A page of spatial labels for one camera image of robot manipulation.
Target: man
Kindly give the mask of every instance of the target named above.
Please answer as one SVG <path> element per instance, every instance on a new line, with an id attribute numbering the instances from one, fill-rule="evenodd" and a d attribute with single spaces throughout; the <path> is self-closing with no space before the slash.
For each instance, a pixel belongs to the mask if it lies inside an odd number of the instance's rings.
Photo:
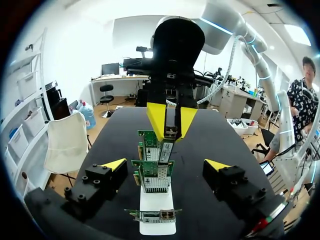
<path id="1" fill-rule="evenodd" d="M 302 60 L 302 65 L 304 78 L 294 80 L 287 92 L 291 106 L 294 137 L 297 145 L 299 145 L 303 139 L 301 131 L 304 130 L 306 133 L 310 132 L 319 102 L 317 94 L 312 87 L 316 76 L 316 66 L 312 59 L 306 56 Z M 264 161 L 271 161 L 279 152 L 279 131 L 272 139 L 269 147 L 270 151 L 265 156 Z"/>

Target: cabinet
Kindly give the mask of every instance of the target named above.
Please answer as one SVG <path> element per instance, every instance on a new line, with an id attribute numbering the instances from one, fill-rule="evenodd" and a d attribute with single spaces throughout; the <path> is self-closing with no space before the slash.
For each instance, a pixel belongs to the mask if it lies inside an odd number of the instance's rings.
<path id="1" fill-rule="evenodd" d="M 244 118 L 257 121 L 261 114 L 263 103 L 246 92 L 238 91 L 241 90 L 223 88 L 219 112 L 227 119 Z M 244 113 L 246 105 L 251 107 L 251 112 Z"/>

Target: white wall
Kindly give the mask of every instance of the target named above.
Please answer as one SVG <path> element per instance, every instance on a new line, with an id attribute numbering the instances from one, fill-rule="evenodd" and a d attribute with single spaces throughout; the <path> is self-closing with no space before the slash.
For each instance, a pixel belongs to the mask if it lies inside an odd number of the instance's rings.
<path id="1" fill-rule="evenodd" d="M 24 53 L 47 27 L 43 52 L 45 83 L 58 82 L 68 104 L 83 99 L 91 102 L 89 83 L 101 73 L 102 46 L 110 44 L 104 26 L 65 9 L 53 0 L 33 16 L 16 44 L 11 59 Z"/>
<path id="2" fill-rule="evenodd" d="M 114 21 L 112 35 L 113 56 L 116 56 L 113 61 L 116 61 L 117 58 L 121 59 L 122 57 L 140 58 L 141 54 L 136 52 L 136 47 L 150 47 L 150 38 L 156 29 L 158 21 L 162 17 L 163 16 L 158 15 L 144 15 L 116 19 Z M 193 68 L 202 73 L 206 71 L 215 73 L 218 68 L 222 68 L 222 74 L 225 74 L 229 66 L 234 41 L 235 38 L 231 37 L 224 50 L 219 55 L 212 55 L 201 51 Z M 242 76 L 251 84 L 251 88 L 254 89 L 256 87 L 255 74 L 255 68 L 252 66 L 249 59 L 244 56 L 240 43 L 238 42 L 230 75 L 235 78 Z M 118 84 L 119 83 L 114 85 L 114 92 L 117 91 L 116 87 L 120 87 Z M 132 92 L 132 88 L 135 86 L 130 85 L 128 87 L 130 87 L 128 90 Z"/>

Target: white chair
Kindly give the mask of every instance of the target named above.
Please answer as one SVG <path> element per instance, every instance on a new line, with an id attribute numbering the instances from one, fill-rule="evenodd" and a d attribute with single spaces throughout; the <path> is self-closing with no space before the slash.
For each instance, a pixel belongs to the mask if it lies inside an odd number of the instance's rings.
<path id="1" fill-rule="evenodd" d="M 78 171 L 88 153 L 85 117 L 77 112 L 48 125 L 48 150 L 44 168 L 69 179 L 68 173 Z"/>

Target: robotic arm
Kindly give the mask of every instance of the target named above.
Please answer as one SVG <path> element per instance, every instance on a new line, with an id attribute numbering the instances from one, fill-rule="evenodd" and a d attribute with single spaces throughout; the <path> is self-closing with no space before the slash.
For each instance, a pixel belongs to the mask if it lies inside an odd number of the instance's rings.
<path id="1" fill-rule="evenodd" d="M 271 112 L 281 111 L 279 156 L 273 162 L 281 174 L 285 186 L 294 195 L 300 190 L 303 183 L 309 183 L 306 176 L 311 172 L 314 175 L 317 162 L 304 164 L 302 159 L 306 155 L 307 146 L 301 147 L 299 152 L 296 152 L 293 147 L 295 135 L 287 93 L 284 90 L 276 92 L 274 76 L 271 75 L 268 64 L 260 55 L 268 49 L 266 42 L 238 12 L 219 0 L 208 0 L 202 16 L 196 23 L 205 34 L 205 44 L 202 50 L 207 53 L 219 54 L 232 35 L 242 41 L 241 48 L 256 69 L 267 96 L 269 110 Z"/>

